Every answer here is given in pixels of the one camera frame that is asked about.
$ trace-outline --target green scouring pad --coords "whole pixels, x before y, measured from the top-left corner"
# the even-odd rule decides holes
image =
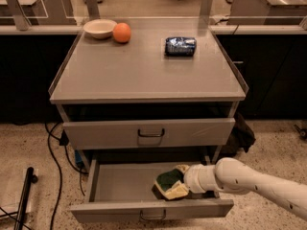
[[[177,165],[173,170],[160,174],[154,185],[169,200],[187,196],[189,190],[184,185],[183,177],[188,169],[187,165]]]

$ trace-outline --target white bowl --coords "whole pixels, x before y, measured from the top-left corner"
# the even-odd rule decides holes
[[[112,36],[117,23],[109,19],[95,19],[87,22],[83,29],[96,39],[105,39]]]

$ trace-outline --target open drawer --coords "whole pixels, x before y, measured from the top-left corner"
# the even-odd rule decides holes
[[[161,173],[183,163],[91,163],[84,204],[71,206],[78,222],[225,217],[233,206],[215,194],[167,201],[154,188]]]
[[[68,122],[63,127],[82,150],[224,145],[233,118]]]

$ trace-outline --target speckled floor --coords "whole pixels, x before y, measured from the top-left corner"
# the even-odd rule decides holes
[[[248,153],[240,151],[236,158],[262,173],[307,184],[307,142],[301,140],[294,124],[289,121],[248,121],[255,132],[256,143]],[[61,126],[55,134],[60,135]],[[32,229],[49,229],[59,187],[59,172],[47,147],[44,125],[0,125],[0,204],[6,207],[18,202],[28,167],[35,169],[39,180],[32,184],[27,225]],[[73,152],[68,147],[70,157]],[[279,208],[263,197],[221,194],[222,199],[234,200],[226,218],[166,220],[159,222],[108,222],[80,224],[69,211],[72,204],[83,202],[80,175],[69,166],[64,147],[52,139],[52,150],[63,174],[62,196],[55,216],[54,229],[306,229],[307,222]],[[83,176],[83,188],[87,177]],[[0,219],[0,229],[12,229],[13,220]]]
[[[83,0],[71,0],[74,15],[79,22],[88,18]],[[202,0],[104,0],[98,4],[100,16],[199,16]],[[230,15],[231,5],[225,0],[214,0],[211,16]]]

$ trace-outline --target blue can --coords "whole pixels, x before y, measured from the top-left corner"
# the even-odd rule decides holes
[[[193,37],[174,36],[165,39],[166,56],[191,57],[196,50],[197,41]]]

